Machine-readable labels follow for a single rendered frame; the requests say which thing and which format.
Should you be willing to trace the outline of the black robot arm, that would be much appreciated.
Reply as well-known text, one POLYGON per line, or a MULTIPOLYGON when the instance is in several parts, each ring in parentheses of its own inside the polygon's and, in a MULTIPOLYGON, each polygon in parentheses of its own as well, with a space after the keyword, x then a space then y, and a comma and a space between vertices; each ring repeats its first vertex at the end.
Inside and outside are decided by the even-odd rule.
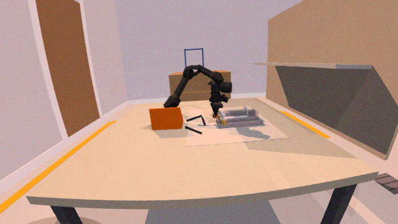
MULTIPOLYGON (((209 78, 213 79, 215 82, 210 81, 208 84, 211 85, 211 92, 224 92, 231 93, 232 91, 232 83, 224 82, 224 79, 220 72, 212 72, 211 70, 201 66, 201 65, 190 65, 184 68, 183 77, 178 84, 176 90, 172 95, 170 95, 166 102, 164 103, 164 108, 174 108, 179 105, 181 102, 180 95, 182 94, 183 89, 185 88, 187 82, 197 76, 199 73, 202 73, 209 78), (194 72, 193 70, 197 70, 194 72)), ((220 95, 220 102, 228 102, 229 98, 225 96, 225 94, 220 95)))

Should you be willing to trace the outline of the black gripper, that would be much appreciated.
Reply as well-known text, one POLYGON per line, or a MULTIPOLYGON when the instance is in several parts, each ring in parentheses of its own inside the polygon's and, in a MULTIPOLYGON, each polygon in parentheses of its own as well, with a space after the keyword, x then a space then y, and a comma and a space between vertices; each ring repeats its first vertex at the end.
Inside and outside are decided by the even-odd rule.
POLYGON ((221 95, 220 92, 216 92, 216 93, 211 92, 211 98, 209 99, 209 102, 211 102, 210 105, 212 107, 212 110, 213 110, 215 116, 217 116, 218 110, 220 108, 223 108, 223 104, 220 102, 220 95, 221 95))

